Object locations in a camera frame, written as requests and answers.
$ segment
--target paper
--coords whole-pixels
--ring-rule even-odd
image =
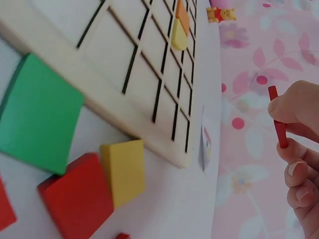
[[[202,138],[202,150],[203,150],[203,170],[205,171],[210,161],[212,160],[212,121],[206,116],[203,108],[202,125],[201,125],[201,138]]]

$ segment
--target bedsheet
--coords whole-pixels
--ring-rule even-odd
[[[212,239],[302,239],[286,201],[286,163],[267,114],[267,87],[319,83],[318,0],[236,0],[220,24],[222,123]],[[288,136],[314,149],[307,139]]]

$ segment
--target white table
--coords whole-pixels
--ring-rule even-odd
[[[94,233],[93,239],[114,239],[120,232],[132,239],[209,239],[214,211],[219,160],[221,65],[217,24],[207,22],[207,0],[198,0],[195,83],[196,144],[192,165],[177,169],[145,149],[146,191],[117,209]],[[0,98],[20,56],[0,42]],[[214,123],[214,161],[204,173],[199,163],[201,112]],[[128,137],[97,115],[82,108],[69,162],[87,151],[98,152],[102,143]],[[50,176],[32,166],[0,154],[0,173],[18,221],[0,233],[1,239],[58,239],[60,234],[46,211],[36,186]]]

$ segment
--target hand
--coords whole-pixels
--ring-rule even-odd
[[[298,81],[273,99],[269,115],[286,123],[288,132],[319,142],[319,86]],[[288,138],[288,147],[277,145],[279,156],[288,162],[285,183],[287,201],[300,221],[306,239],[319,239],[319,153]]]

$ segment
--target wooden frame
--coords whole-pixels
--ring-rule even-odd
[[[166,53],[171,52],[175,58],[177,64],[180,67],[179,88],[181,79],[185,78],[190,87],[190,103],[189,109],[181,108],[179,104],[179,93],[174,96],[169,92],[169,88],[165,86],[165,77],[162,69],[159,71],[153,67],[150,62],[147,53],[142,50],[142,43],[139,37],[134,37],[133,34],[125,27],[125,24],[120,21],[120,18],[116,10],[112,7],[112,0],[105,0],[101,2],[99,9],[93,16],[89,23],[87,30],[83,33],[82,38],[79,40],[77,47],[72,46],[69,41],[65,39],[59,32],[59,30],[39,11],[37,10],[29,0],[2,0],[0,7],[0,35],[4,37],[13,47],[15,47],[22,54],[33,52],[38,55],[44,62],[51,66],[56,72],[65,78],[71,85],[80,90],[85,95],[85,104],[101,117],[117,126],[119,129],[126,133],[142,138],[145,141],[146,147],[154,151],[159,156],[167,159],[169,162],[177,167],[187,167],[192,159],[192,141],[194,134],[194,117],[191,115],[191,109],[194,106],[193,87],[196,80],[194,79],[195,68],[195,51],[196,51],[196,2],[192,1],[195,12],[190,12],[190,17],[194,20],[194,30],[190,31],[190,36],[193,38],[194,46],[193,52],[189,49],[183,51],[181,59],[174,54],[171,50],[171,36],[172,36],[172,24],[174,22],[176,2],[174,0],[174,8],[171,9],[167,0],[163,0],[169,13],[171,14],[170,27],[168,34],[163,31],[158,24],[156,17],[153,15],[152,0],[141,0],[147,9],[145,21],[141,28],[147,25],[152,19],[161,35],[166,41],[165,53],[163,62],[166,60]],[[87,47],[97,28],[103,13],[109,11],[115,20],[121,25],[126,32],[132,43],[136,46],[136,50],[132,57],[141,55],[149,64],[159,79],[158,94],[162,90],[167,90],[176,103],[175,118],[172,137],[167,138],[161,128],[155,125],[156,121],[156,108],[153,115],[153,119],[150,120],[141,114],[137,109],[132,106],[130,101],[124,97],[125,87],[122,92],[116,91],[112,85],[105,81],[104,77],[92,68],[90,64],[87,64],[83,60],[83,50]],[[192,79],[189,79],[184,73],[183,68],[183,56],[188,54],[192,60]],[[176,127],[176,118],[178,112],[182,112],[187,119],[187,136],[185,146],[181,146],[174,141],[174,132]]]

